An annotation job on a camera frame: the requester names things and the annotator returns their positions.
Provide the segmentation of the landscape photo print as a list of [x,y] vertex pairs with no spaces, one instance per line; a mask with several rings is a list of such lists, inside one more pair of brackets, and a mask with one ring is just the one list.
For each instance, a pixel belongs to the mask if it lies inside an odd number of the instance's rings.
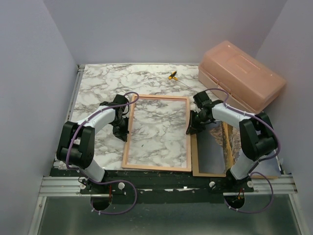
[[239,130],[218,121],[197,134],[200,173],[222,174],[231,168],[241,154]]

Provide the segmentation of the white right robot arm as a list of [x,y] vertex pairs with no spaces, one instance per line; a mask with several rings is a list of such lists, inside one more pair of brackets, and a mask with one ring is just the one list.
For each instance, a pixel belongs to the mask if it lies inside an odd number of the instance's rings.
[[207,91],[193,96],[199,111],[190,111],[186,134],[194,135],[205,130],[216,120],[224,122],[239,132],[241,148],[238,159],[225,173],[219,184],[223,192],[235,192],[252,175],[260,162],[275,158],[281,149],[268,115],[254,114],[230,106],[226,100],[211,100]]

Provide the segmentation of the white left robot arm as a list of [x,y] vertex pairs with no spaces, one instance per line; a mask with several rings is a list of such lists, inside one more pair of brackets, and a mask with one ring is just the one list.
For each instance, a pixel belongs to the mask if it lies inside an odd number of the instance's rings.
[[87,118],[63,125],[56,158],[90,178],[97,193],[104,193],[109,182],[104,178],[105,170],[94,160],[95,135],[109,124],[113,135],[126,142],[129,119],[124,116],[124,110],[128,104],[124,95],[117,94],[112,102],[100,103]]

